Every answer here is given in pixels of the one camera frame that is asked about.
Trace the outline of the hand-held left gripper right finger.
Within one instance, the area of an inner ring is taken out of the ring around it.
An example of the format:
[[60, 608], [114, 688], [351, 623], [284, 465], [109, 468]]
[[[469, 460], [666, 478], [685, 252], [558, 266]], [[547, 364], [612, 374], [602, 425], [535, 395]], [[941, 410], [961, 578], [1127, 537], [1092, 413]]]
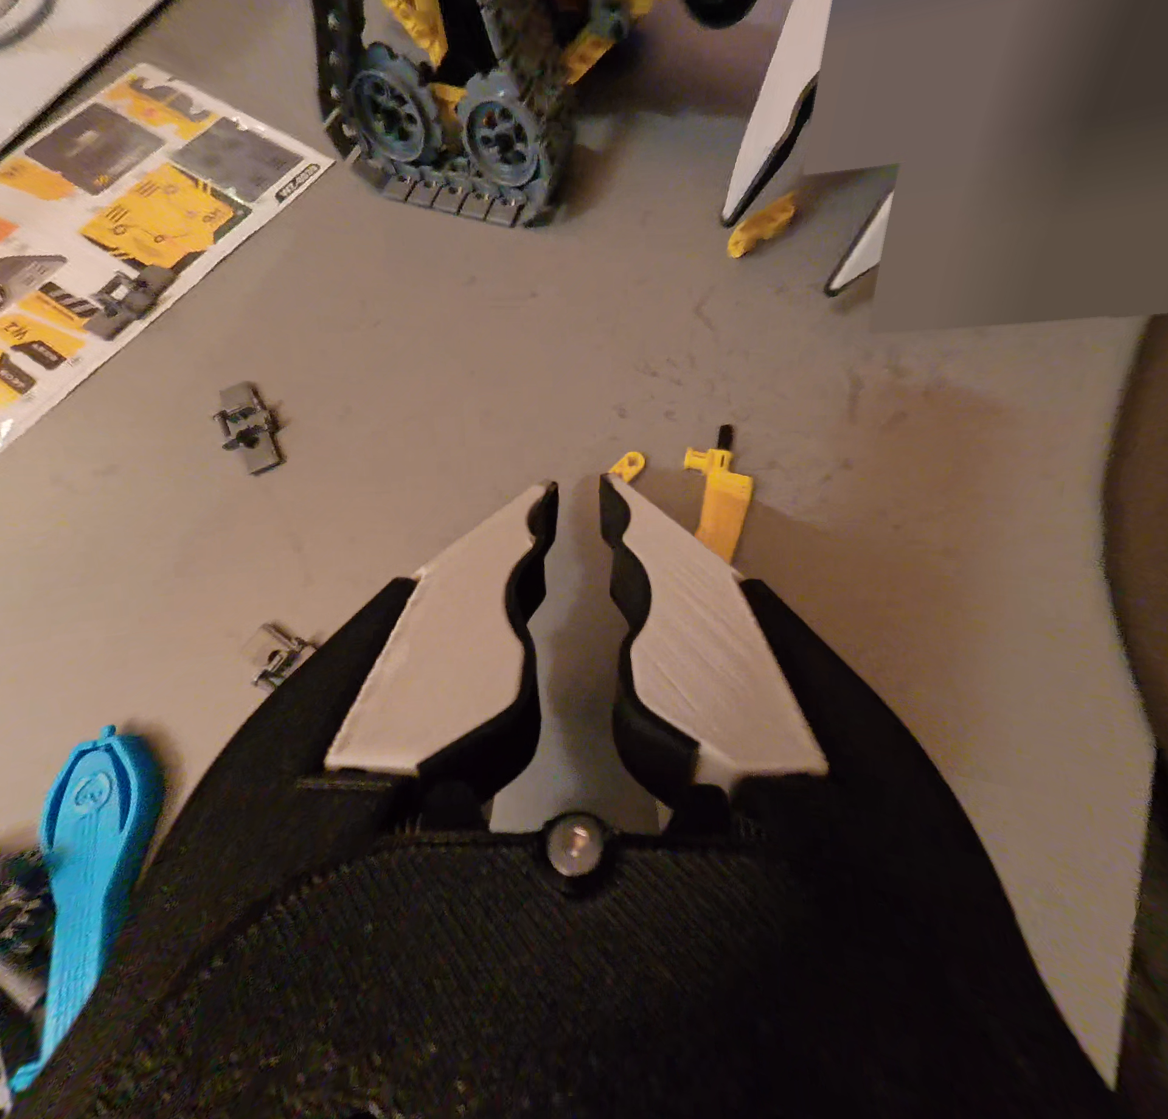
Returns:
[[626, 622], [612, 713], [625, 767], [666, 806], [695, 787], [732, 799], [751, 778], [826, 776], [740, 574], [619, 475], [599, 485]]

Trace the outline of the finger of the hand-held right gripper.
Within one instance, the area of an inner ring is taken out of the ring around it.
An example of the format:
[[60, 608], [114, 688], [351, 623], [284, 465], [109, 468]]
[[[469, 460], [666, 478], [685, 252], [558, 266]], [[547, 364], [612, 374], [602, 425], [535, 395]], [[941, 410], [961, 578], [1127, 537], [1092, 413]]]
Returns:
[[852, 241], [844, 249], [823, 284], [826, 296], [838, 296], [856, 279], [859, 279], [881, 263], [894, 195], [895, 189], [893, 187], [881, 195]]
[[750, 211], [810, 121], [832, 2], [791, 0], [728, 180], [722, 225], [737, 225]]

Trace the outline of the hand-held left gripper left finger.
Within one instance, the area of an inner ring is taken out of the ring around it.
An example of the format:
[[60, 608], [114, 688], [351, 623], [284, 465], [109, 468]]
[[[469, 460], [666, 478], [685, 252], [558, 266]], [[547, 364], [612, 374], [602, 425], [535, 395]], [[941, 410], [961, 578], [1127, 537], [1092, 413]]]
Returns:
[[530, 764], [541, 709], [529, 622], [559, 499], [552, 480], [529, 486], [414, 573], [325, 755], [329, 777], [462, 782], [492, 799]]

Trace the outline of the yellow toy panel piece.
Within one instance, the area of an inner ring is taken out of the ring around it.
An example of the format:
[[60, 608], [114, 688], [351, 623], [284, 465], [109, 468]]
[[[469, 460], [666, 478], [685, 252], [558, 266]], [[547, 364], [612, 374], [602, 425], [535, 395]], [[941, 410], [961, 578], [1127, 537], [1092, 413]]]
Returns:
[[799, 194], [793, 191], [744, 216], [727, 237], [726, 254], [731, 259], [743, 259], [758, 246], [781, 235], [794, 221], [798, 204]]

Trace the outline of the yellow toy blade with pin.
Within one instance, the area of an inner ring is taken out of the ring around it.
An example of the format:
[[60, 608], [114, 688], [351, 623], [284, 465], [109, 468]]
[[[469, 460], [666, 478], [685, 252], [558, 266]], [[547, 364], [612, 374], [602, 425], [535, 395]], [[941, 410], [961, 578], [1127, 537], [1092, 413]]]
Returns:
[[733, 563], [754, 497], [754, 479], [736, 468], [736, 427], [722, 424], [714, 444], [687, 448], [684, 469], [704, 480], [695, 537], [726, 563]]

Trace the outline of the black toy track link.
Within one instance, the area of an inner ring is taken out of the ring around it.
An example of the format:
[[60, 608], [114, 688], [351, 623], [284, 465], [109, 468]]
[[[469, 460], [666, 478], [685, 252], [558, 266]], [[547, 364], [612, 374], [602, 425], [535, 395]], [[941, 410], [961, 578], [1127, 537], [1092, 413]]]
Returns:
[[94, 293], [95, 313], [87, 319], [84, 330], [95, 337], [113, 341], [122, 331], [152, 313], [177, 277], [173, 269], [158, 264], [147, 265], [134, 275], [113, 275]]

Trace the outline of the grey toy track link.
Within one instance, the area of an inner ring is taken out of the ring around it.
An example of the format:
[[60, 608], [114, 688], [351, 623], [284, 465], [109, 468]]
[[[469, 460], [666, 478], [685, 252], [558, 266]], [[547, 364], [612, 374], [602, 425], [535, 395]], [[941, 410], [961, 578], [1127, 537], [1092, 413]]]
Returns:
[[239, 380], [219, 392], [214, 419], [221, 431], [221, 445], [238, 454], [250, 475], [259, 475], [285, 463], [279, 442], [279, 423], [255, 383]]
[[273, 691], [316, 651], [313, 640], [298, 636], [281, 624], [260, 626], [244, 645], [244, 657], [251, 669], [255, 688]]

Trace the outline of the black yellow toy tracked vehicle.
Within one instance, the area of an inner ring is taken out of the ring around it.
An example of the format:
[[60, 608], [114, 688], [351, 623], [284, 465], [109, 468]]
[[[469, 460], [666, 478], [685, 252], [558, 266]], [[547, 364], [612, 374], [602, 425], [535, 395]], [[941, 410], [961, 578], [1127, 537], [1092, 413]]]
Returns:
[[[548, 219], [575, 86], [656, 0], [310, 0], [320, 120], [403, 203], [504, 225]], [[702, 26], [757, 0], [683, 0]]]

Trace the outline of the blue plastic brick separator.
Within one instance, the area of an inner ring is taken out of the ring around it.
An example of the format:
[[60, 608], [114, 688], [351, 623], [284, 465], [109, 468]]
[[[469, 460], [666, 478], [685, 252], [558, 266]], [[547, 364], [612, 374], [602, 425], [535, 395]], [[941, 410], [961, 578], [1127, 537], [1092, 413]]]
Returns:
[[40, 825], [54, 909], [47, 997], [39, 1051], [11, 1080], [17, 1097], [66, 1038], [109, 962], [164, 793], [149, 742], [106, 725], [71, 751], [47, 794]]

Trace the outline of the pile of toy bricks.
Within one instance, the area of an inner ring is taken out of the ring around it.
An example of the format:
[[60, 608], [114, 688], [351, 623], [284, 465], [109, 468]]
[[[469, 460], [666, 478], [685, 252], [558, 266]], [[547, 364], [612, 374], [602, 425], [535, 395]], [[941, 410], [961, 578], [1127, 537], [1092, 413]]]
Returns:
[[37, 848], [1, 859], [1, 1043], [10, 1070], [30, 1060], [47, 998], [55, 908]]

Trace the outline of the yellow grey sticker sheet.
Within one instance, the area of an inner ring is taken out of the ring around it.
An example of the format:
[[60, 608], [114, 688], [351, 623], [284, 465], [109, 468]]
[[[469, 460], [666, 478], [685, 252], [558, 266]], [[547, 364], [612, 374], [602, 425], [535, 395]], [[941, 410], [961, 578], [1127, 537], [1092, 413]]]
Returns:
[[[1, 443], [10, 445], [331, 167], [333, 158], [140, 63], [1, 167]], [[147, 265], [178, 277], [113, 341], [94, 293]]]

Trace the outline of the instruction booklet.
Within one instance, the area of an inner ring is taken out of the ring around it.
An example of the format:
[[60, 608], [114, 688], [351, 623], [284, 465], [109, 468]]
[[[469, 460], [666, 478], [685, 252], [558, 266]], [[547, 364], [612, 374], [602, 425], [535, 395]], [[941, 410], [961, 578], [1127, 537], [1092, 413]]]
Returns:
[[166, 0], [1, 0], [5, 147]]

